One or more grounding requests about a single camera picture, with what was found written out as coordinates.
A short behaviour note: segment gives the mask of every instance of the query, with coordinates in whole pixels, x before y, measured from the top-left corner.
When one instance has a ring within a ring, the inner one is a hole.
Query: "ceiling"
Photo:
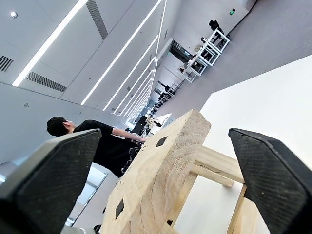
[[[104,23],[108,35],[103,39],[94,17],[84,5],[31,70],[41,81],[46,78],[49,85],[24,79],[20,88],[81,104],[157,3],[157,0],[90,1],[96,3],[97,8],[93,9],[93,13],[98,12],[97,23]],[[13,83],[77,2],[78,0],[0,0],[0,56],[13,60],[5,72],[0,71],[0,82]],[[159,34],[165,2],[162,0],[158,5],[84,105],[102,110],[150,47],[106,111],[112,113],[131,89],[116,114],[124,109],[148,73],[155,69],[154,62],[150,67],[147,66],[156,55],[157,40],[151,44]],[[159,52],[173,34],[181,2],[182,0],[167,1],[159,37]],[[18,13],[16,19],[10,17],[12,11]],[[51,88],[59,85],[65,89],[64,92]]]

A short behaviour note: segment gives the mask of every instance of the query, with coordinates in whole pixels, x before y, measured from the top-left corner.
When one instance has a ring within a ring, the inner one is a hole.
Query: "wooden leg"
[[[184,185],[180,191],[179,196],[177,197],[174,206],[171,208],[170,213],[168,215],[168,223],[173,227],[176,223],[177,218],[179,217],[179,214],[181,213],[181,210],[184,206],[184,203],[190,194],[190,191],[193,187],[193,184],[195,183],[197,178],[197,175],[190,172],[187,176]]]
[[[179,234],[175,229],[173,229],[169,224],[165,224],[159,234]]]
[[[214,173],[206,168],[197,166],[197,165],[193,165],[191,172],[193,172],[194,174],[197,174],[199,176],[205,177],[209,180],[212,180],[214,182],[217,182],[219,184],[222,184],[226,187],[232,187],[234,181],[231,179],[228,179],[224,176],[221,176],[217,173]]]
[[[244,178],[236,159],[201,146],[196,152],[195,165],[207,168],[221,176],[244,183]]]
[[[235,224],[236,224],[236,222],[238,220],[239,212],[240,212],[240,209],[241,209],[242,204],[243,204],[245,191],[246,191],[246,185],[243,185],[242,190],[240,191],[240,194],[239,194],[236,206],[235,206],[235,210],[234,210],[232,219],[230,221],[230,225],[229,225],[228,231],[226,232],[227,234],[233,234],[233,231],[234,231],[234,228],[235,228]]]
[[[243,199],[233,234],[254,234],[258,225],[260,212],[254,202]]]
[[[227,234],[254,234],[260,216],[257,206],[244,198],[246,185],[240,191]]]

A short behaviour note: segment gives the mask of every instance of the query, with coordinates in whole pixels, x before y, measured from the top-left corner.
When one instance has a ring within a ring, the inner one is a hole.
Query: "doorway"
[[[186,63],[193,58],[193,55],[191,55],[191,53],[184,49],[175,40],[172,41],[169,51],[183,63]]]

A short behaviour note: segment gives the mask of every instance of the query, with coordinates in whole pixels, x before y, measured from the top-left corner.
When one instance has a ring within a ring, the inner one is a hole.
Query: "wood grain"
[[[233,216],[231,218],[229,228],[228,228],[228,231],[226,232],[226,234],[233,234],[236,222],[237,222],[238,217],[239,217],[239,212],[240,212],[240,209],[241,209],[242,204],[243,204],[245,192],[246,192],[246,185],[244,184],[241,191],[240,191],[240,194],[238,196],[238,200],[237,200],[234,212],[233,212]]]
[[[109,234],[158,234],[167,221],[211,124],[196,110],[144,144],[112,191],[102,230]],[[162,146],[158,141],[167,137]],[[124,208],[116,218],[116,207]]]
[[[254,234],[259,217],[260,212],[255,203],[243,198],[232,234]]]
[[[189,175],[186,177],[186,180],[184,182],[184,185],[179,193],[179,196],[177,197],[175,204],[170,210],[170,213],[167,217],[167,221],[172,222],[171,226],[174,226],[177,218],[179,217],[181,210],[186,202],[187,197],[190,194],[190,191],[197,179],[197,175],[190,172]]]
[[[179,234],[179,233],[168,224],[165,224],[160,230],[159,234]]]
[[[234,181],[231,179],[228,179],[224,176],[221,176],[217,173],[214,173],[208,169],[205,169],[205,168],[197,166],[197,165],[193,165],[191,172],[193,172],[199,176],[205,177],[209,180],[212,180],[214,182],[217,182],[219,184],[222,184],[226,187],[232,187],[232,185],[234,183]]]
[[[195,164],[226,178],[244,183],[244,178],[236,159],[207,147],[201,146],[198,149]]]

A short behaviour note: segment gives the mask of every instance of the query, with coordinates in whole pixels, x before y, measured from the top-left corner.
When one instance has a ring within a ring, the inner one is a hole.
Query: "exit sign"
[[[234,14],[236,10],[233,8],[232,11],[230,11],[230,16]]]

